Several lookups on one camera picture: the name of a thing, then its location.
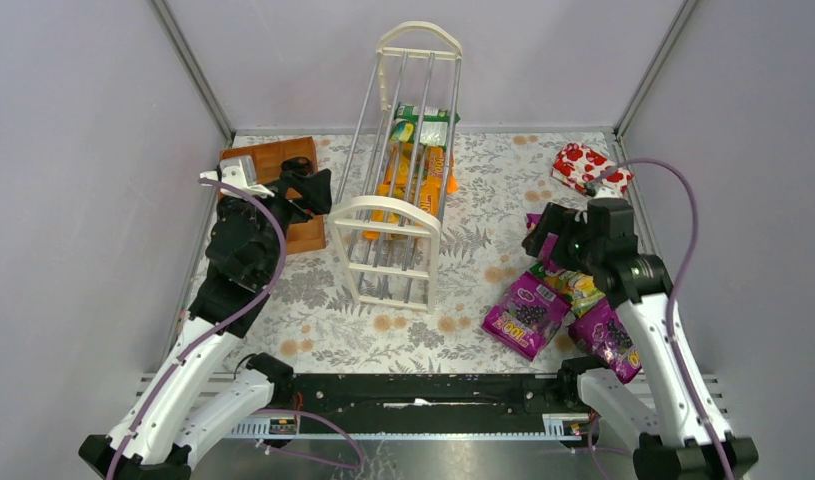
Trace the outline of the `green Fox's candy bag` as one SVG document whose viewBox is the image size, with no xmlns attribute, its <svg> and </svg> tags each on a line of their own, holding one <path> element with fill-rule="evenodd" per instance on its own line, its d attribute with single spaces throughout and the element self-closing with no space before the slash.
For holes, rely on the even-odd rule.
<svg viewBox="0 0 815 480">
<path fill-rule="evenodd" d="M 393 114 L 393 125 L 387 143 L 412 143 L 415 133 L 419 132 L 421 145 L 440 147 L 446 151 L 451 117 L 454 117 L 454 124 L 461 119 L 458 113 L 450 110 L 430 106 L 420 110 L 417 105 L 400 102 Z"/>
</svg>

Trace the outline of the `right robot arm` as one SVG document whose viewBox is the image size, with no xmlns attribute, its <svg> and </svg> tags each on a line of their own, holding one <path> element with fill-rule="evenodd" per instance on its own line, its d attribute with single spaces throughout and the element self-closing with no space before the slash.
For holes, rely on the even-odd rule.
<svg viewBox="0 0 815 480">
<path fill-rule="evenodd" d="M 624 199 L 592 199 L 585 210 L 548 203 L 522 242 L 535 256 L 551 239 L 553 263 L 592 276 L 641 355 L 654 406 L 606 368 L 575 374 L 576 394 L 622 434 L 637 478 L 742 479 L 757 447 L 717 407 L 684 336 L 677 288 L 658 256 L 639 251 L 634 226 Z"/>
</svg>

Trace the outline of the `orange candy bag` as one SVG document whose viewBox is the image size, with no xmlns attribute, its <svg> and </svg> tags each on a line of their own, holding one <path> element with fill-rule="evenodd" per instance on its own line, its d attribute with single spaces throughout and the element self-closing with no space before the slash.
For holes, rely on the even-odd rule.
<svg viewBox="0 0 815 480">
<path fill-rule="evenodd" d="M 408 180 L 416 180 L 418 170 L 421 170 L 421 183 L 429 182 L 439 191 L 442 191 L 444 176 L 444 151 L 441 147 L 428 147 L 417 155 L 416 164 L 410 169 L 412 143 L 395 142 L 390 145 L 390 159 L 386 164 L 384 179 L 380 182 L 377 193 L 384 195 L 389 187 L 395 183 L 394 191 L 406 189 Z"/>
<path fill-rule="evenodd" d="M 397 179 L 396 185 L 392 186 L 391 178 L 387 177 L 386 181 L 379 185 L 377 196 L 393 205 L 398 204 L 399 210 L 372 209 L 371 222 L 393 224 L 399 228 L 411 225 L 422 227 L 422 223 L 415 223 L 402 213 L 408 203 L 428 216 L 438 216 L 441 194 L 448 193 L 447 189 L 442 188 L 440 178 L 431 176 L 419 183 L 413 178 L 410 189 L 407 189 L 405 177 L 398 176 Z"/>
</svg>

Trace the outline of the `purple grape candy bag front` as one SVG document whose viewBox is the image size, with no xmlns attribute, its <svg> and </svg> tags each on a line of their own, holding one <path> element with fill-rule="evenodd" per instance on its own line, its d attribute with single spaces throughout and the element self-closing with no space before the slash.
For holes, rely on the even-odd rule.
<svg viewBox="0 0 815 480">
<path fill-rule="evenodd" d="M 531 272 L 523 273 L 484 318 L 482 329 L 528 361 L 551 342 L 571 305 Z"/>
</svg>

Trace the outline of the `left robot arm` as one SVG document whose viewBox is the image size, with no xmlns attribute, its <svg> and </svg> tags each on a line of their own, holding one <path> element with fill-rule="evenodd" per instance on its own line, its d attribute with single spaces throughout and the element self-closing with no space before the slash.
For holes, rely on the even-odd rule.
<svg viewBox="0 0 815 480">
<path fill-rule="evenodd" d="M 205 255 L 208 269 L 161 367 L 123 419 L 88 436 L 79 457 L 104 479 L 187 479 L 245 418 L 292 396 L 293 371 L 256 355 L 206 403 L 199 396 L 250 330 L 287 260 L 291 225 L 328 213 L 332 174 L 293 158 L 261 184 L 248 156 L 200 174 L 219 196 Z"/>
</svg>

